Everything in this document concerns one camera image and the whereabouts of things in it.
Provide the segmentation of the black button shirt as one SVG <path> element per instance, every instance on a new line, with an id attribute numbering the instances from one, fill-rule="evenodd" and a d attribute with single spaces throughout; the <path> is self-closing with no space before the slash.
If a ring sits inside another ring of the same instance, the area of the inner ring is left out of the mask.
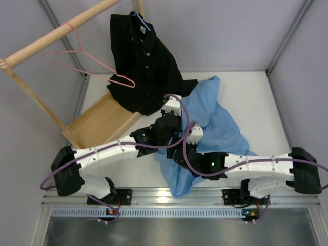
<path id="1" fill-rule="evenodd" d="M 107 85 L 112 97 L 130 112 L 151 115 L 158 111 L 166 94 L 187 97 L 198 84 L 184 80 L 178 65 L 154 27 L 146 40 L 136 40 L 129 15 L 110 17 L 111 50 L 116 74 Z"/>

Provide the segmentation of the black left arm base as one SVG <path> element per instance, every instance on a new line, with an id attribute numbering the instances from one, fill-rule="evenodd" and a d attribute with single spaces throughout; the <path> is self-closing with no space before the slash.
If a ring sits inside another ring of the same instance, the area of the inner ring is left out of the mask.
<path id="1" fill-rule="evenodd" d="M 132 199 L 131 189 L 93 189 L 87 194 L 88 205 L 130 205 Z"/>

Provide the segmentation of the wooden clothes rack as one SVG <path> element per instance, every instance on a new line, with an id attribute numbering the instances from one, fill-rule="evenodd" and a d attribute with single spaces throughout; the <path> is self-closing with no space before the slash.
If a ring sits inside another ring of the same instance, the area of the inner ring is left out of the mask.
<path id="1" fill-rule="evenodd" d="M 49 33 L 52 25 L 37 1 L 1 1 L 1 58 Z M 60 120 L 69 123 L 83 83 L 74 70 L 38 54 L 16 73 Z M 63 146 L 60 127 L 5 72 L 1 73 L 1 152 L 46 151 Z"/>

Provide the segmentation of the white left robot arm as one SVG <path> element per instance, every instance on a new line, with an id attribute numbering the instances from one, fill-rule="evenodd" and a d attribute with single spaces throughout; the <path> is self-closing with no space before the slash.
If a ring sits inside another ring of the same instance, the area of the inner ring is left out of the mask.
<path id="1" fill-rule="evenodd" d="M 75 193 L 92 195 L 104 204 L 116 198 L 113 181 L 108 177 L 96 177 L 90 170 L 110 163 L 137 159 L 166 147 L 171 139 L 181 132 L 181 117 L 163 112 L 155 123 L 108 144 L 74 150 L 62 147 L 51 165 L 55 187 L 59 196 Z"/>

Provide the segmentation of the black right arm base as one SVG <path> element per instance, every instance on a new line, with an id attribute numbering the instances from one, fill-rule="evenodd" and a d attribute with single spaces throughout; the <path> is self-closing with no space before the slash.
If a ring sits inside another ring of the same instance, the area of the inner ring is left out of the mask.
<path id="1" fill-rule="evenodd" d="M 236 208 L 266 205 L 269 200 L 268 197 L 252 197 L 248 191 L 242 191 L 241 189 L 223 189 L 222 196 L 226 206 L 234 206 Z"/>

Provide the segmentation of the light blue shirt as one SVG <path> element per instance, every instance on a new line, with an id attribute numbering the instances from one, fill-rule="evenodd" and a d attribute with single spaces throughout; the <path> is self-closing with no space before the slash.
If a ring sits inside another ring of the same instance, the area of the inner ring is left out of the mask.
<path id="1" fill-rule="evenodd" d="M 217 102 L 219 87 L 220 78 L 213 76 L 199 81 L 191 94 L 183 99 L 190 121 L 195 121 L 203 129 L 197 151 L 256 156 L 230 113 Z M 167 159 L 165 149 L 156 152 L 154 158 L 159 162 L 161 173 L 174 197 L 186 195 L 192 186 L 204 181 L 174 160 Z"/>

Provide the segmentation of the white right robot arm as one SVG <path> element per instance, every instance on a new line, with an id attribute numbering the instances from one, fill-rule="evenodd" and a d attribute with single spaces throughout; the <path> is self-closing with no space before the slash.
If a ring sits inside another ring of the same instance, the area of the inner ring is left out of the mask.
<path id="1" fill-rule="evenodd" d="M 237 155 L 226 152 L 198 153 L 196 144 L 168 149 L 167 158 L 193 177 L 208 180 L 240 179 L 239 199 L 251 203 L 272 193 L 294 190 L 316 195 L 322 192 L 316 159 L 305 149 L 271 157 Z"/>

